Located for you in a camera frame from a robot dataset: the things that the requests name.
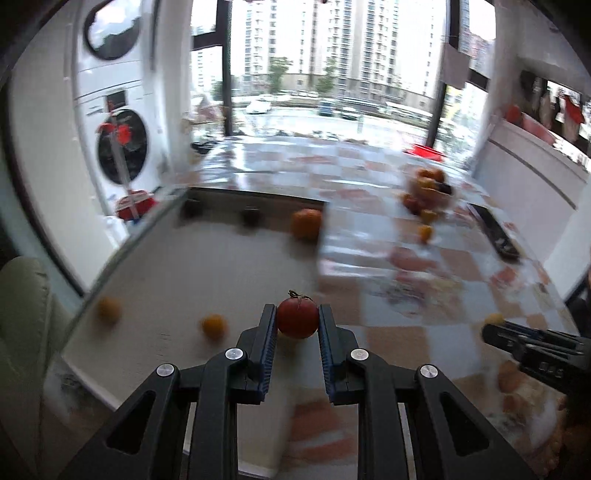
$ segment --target bowl of fruit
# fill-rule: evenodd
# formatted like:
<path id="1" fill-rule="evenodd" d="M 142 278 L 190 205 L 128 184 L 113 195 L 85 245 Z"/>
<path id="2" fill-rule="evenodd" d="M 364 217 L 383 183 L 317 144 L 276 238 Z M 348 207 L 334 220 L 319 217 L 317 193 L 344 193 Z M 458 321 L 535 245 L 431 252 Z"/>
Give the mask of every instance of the bowl of fruit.
<path id="1" fill-rule="evenodd" d="M 424 168 L 407 165 L 403 169 L 407 178 L 407 194 L 403 201 L 411 211 L 445 210 L 453 200 L 453 188 L 446 182 L 446 175 L 440 168 Z"/>

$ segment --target washing machine door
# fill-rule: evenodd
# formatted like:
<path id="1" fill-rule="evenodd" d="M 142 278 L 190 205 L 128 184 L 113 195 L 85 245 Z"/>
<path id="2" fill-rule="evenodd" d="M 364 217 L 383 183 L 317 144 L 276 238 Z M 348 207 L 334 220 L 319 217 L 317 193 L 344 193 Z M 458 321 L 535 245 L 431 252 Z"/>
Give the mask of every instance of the washing machine door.
<path id="1" fill-rule="evenodd" d="M 101 2 L 86 17 L 86 46 L 102 60 L 126 55 L 138 41 L 141 31 L 141 0 Z"/>
<path id="2" fill-rule="evenodd" d="M 142 168 L 144 168 L 148 156 L 148 135 L 146 127 L 140 116 L 133 110 L 120 110 L 115 115 L 115 119 L 118 125 L 126 125 L 131 133 L 129 141 L 122 147 L 125 164 L 129 171 L 129 179 L 130 181 L 134 181 L 142 171 Z M 102 129 L 99 135 L 97 157 L 100 169 L 105 176 L 113 183 L 122 185 L 117 167 L 115 166 L 109 134 L 105 129 Z"/>

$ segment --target apartment building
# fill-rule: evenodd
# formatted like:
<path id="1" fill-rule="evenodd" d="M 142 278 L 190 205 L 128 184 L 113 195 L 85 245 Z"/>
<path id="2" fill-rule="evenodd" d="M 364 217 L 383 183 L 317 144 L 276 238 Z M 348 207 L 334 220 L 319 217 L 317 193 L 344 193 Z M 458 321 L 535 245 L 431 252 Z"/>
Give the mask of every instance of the apartment building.
<path id="1" fill-rule="evenodd" d="M 232 74 L 246 91 L 265 90 L 269 59 L 286 57 L 292 65 L 284 87 L 313 89 L 332 58 L 334 95 L 383 102 L 412 92 L 428 100 L 436 91 L 445 16 L 441 0 L 233 2 Z"/>

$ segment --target white wall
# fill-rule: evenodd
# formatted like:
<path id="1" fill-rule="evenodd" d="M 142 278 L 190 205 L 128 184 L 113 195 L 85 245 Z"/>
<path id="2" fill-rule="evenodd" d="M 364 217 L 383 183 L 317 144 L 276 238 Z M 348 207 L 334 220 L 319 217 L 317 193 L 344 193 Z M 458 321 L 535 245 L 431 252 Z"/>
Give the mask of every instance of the white wall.
<path id="1" fill-rule="evenodd" d="M 562 153 L 505 121 L 491 140 L 549 179 L 569 201 L 575 205 L 581 201 L 588 175 Z M 528 166 L 490 142 L 481 153 L 475 179 L 517 225 L 538 260 L 546 261 L 576 213 L 569 202 Z"/>
<path id="2" fill-rule="evenodd" d="M 558 293 L 566 297 L 589 269 L 591 247 L 591 183 L 582 191 L 574 212 L 544 266 Z"/>
<path id="3" fill-rule="evenodd" d="M 158 18 L 154 79 L 158 129 L 164 153 L 176 172 L 188 168 L 190 136 L 181 118 L 190 110 L 191 0 L 165 0 Z"/>
<path id="4" fill-rule="evenodd" d="M 28 194 L 50 241 L 88 289 L 113 252 L 74 123 L 70 1 L 41 29 L 12 72 L 12 137 Z"/>

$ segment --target metal screw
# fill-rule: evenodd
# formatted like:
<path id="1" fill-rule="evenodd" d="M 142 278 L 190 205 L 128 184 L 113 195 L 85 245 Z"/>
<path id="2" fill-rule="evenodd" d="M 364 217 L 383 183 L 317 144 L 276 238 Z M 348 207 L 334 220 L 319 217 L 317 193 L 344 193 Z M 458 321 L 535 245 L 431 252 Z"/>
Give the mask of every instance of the metal screw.
<path id="1" fill-rule="evenodd" d="M 167 377 L 174 372 L 174 367 L 171 364 L 162 364 L 156 369 L 156 373 L 161 377 Z"/>
<path id="2" fill-rule="evenodd" d="M 239 348 L 230 348 L 226 350 L 226 358 L 228 360 L 238 360 L 239 358 L 242 358 L 242 355 L 244 355 L 244 352 Z"/>
<path id="3" fill-rule="evenodd" d="M 432 365 L 423 365 L 421 367 L 421 375 L 427 378 L 435 378 L 438 374 L 438 370 L 436 367 Z"/>
<path id="4" fill-rule="evenodd" d="M 362 348 L 356 348 L 355 350 L 351 350 L 351 358 L 353 360 L 367 360 L 369 358 L 369 353 Z"/>

